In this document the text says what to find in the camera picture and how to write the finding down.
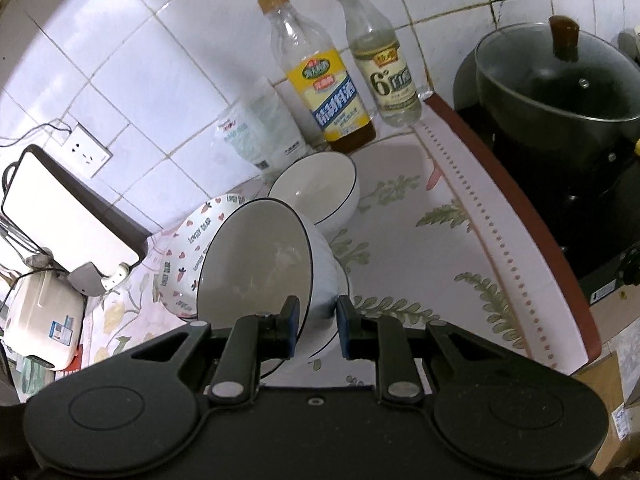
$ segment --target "cooking wine bottle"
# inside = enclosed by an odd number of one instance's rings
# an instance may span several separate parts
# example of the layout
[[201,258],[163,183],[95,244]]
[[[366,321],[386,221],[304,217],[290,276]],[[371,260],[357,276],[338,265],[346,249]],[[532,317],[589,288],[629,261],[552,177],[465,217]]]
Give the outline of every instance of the cooking wine bottle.
[[300,16],[289,0],[258,0],[271,20],[271,51],[324,138],[350,153],[376,138],[358,91],[324,28]]
[[391,126],[414,124],[422,113],[418,92],[391,22],[369,0],[338,0],[351,53]]

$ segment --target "black gas stove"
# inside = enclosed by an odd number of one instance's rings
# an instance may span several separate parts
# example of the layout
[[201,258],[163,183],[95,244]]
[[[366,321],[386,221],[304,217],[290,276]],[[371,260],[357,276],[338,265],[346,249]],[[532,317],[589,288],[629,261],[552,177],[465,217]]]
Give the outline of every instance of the black gas stove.
[[579,191],[559,189],[544,169],[523,172],[523,154],[480,105],[460,116],[519,184],[542,216],[590,304],[622,285],[640,285],[640,161],[613,154],[616,177]]

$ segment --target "silver screw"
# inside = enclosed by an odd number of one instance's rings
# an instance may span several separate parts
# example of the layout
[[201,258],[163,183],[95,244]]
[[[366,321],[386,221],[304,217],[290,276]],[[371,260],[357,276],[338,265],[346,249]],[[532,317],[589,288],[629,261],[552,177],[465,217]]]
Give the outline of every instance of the silver screw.
[[398,381],[389,386],[388,392],[399,399],[411,399],[420,393],[420,386],[408,381]]
[[233,399],[239,397],[244,392],[244,386],[235,381],[223,381],[218,384],[214,384],[211,393],[221,399]]

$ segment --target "bowl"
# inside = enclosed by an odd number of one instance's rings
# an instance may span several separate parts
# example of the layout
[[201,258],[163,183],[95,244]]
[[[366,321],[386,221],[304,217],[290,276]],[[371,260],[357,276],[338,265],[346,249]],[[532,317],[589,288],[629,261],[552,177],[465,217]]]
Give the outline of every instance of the bowl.
[[196,317],[198,279],[209,244],[216,232],[244,203],[244,197],[227,193],[215,197],[184,219],[169,243],[154,291],[165,309],[183,319]]
[[289,166],[271,187],[269,197],[286,202],[328,236],[356,211],[360,201],[358,172],[342,153],[314,153]]
[[[332,336],[338,269],[324,237],[291,206],[274,198],[245,203],[216,233],[198,285],[198,318],[213,329],[242,316],[300,300],[295,358],[306,358]],[[279,362],[262,364],[263,376]]]

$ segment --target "bottle label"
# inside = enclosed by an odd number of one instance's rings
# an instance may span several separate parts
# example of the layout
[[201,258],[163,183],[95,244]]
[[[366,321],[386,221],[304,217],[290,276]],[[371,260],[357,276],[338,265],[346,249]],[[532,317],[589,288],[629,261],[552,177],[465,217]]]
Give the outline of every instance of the bottle label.
[[369,123],[369,114],[337,50],[303,61],[287,73],[287,78],[329,142]]
[[418,92],[397,41],[373,52],[354,52],[353,57],[380,109],[390,112],[414,104]]

